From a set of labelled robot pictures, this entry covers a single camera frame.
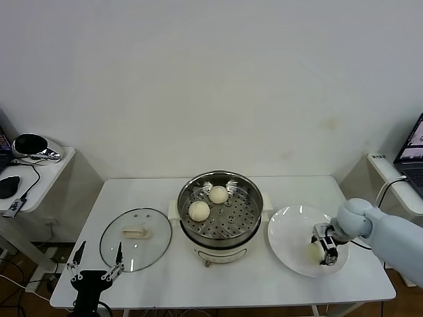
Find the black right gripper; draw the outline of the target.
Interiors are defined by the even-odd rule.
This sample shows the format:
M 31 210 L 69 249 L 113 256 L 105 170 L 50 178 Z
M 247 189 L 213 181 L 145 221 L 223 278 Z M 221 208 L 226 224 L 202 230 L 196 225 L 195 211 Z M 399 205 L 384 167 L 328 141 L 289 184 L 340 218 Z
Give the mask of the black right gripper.
M 328 223 L 319 223 L 313 226 L 311 243 L 321 246 L 323 250 L 320 265 L 332 266 L 338 260 L 339 253 L 333 235 L 334 227 Z

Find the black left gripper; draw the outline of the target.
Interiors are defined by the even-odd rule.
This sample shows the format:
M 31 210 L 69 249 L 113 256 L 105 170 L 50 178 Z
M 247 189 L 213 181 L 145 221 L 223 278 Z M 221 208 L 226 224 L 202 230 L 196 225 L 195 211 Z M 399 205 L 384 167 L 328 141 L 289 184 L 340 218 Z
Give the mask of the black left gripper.
M 101 293 L 109 288 L 109 281 L 114 281 L 124 270 L 122 243 L 118 245 L 115 264 L 109 271 L 83 270 L 80 272 L 86 241 L 83 241 L 74 253 L 66 268 L 71 272 L 71 285 L 77 291 L 75 307 L 97 307 Z

